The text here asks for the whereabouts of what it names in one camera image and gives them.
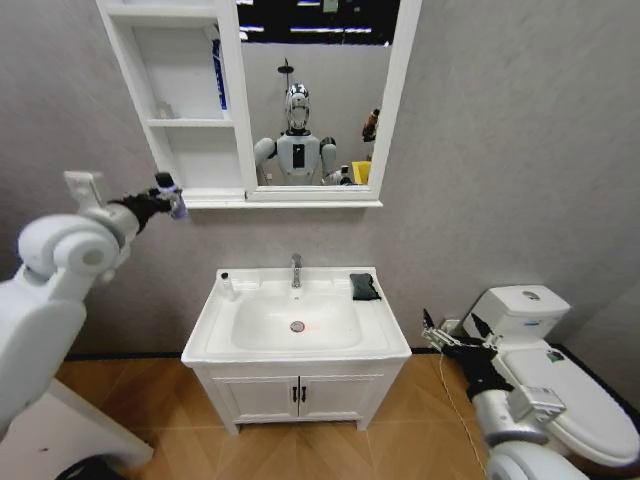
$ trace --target mirror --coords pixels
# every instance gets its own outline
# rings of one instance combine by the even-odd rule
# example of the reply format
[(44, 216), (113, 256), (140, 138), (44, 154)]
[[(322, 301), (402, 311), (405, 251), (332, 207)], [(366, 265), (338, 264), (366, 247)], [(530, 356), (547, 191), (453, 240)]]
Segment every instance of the mirror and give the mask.
[(236, 4), (258, 186), (367, 185), (400, 0)]

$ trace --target toilet lid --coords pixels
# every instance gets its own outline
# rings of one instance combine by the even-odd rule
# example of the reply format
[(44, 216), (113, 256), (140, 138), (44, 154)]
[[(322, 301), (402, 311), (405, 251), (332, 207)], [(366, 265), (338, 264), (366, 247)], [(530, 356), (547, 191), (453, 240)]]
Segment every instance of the toilet lid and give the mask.
[(525, 386), (551, 388), (567, 410), (547, 428), (576, 453), (610, 466), (634, 461), (640, 438), (631, 419), (616, 401), (562, 352), (515, 350), (504, 363)]

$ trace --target sink basin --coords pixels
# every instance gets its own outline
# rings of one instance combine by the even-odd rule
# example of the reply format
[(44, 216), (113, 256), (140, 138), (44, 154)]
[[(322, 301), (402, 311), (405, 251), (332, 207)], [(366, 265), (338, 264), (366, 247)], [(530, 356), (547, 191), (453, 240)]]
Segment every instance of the sink basin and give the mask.
[[(373, 267), (305, 267), (296, 289), (290, 268), (224, 271), (237, 298), (216, 281), (183, 352), (188, 365), (411, 354)], [(354, 301), (351, 273), (370, 273), (382, 299)]]
[(331, 293), (247, 298), (231, 331), (235, 345), (257, 351), (334, 350), (361, 339), (353, 301)]

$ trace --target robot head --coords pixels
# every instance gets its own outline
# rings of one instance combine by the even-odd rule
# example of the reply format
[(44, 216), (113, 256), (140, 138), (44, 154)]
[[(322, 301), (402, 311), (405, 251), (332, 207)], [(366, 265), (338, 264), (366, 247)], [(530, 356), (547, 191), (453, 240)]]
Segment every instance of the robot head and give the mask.
[(287, 91), (285, 104), (289, 129), (304, 130), (309, 121), (309, 90), (301, 83), (294, 83)]

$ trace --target tiled floor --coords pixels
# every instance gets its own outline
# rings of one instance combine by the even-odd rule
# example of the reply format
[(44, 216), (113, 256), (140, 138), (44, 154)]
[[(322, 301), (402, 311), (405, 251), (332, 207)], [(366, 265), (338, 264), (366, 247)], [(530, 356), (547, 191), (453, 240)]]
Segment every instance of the tiled floor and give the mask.
[[(244, 427), (230, 437), (195, 375), (178, 359), (65, 363), (58, 379), (155, 449), (135, 480), (482, 479), (440, 383), (439, 357), (405, 364), (367, 432), (353, 423)], [(484, 462), (465, 381), (445, 378)]]

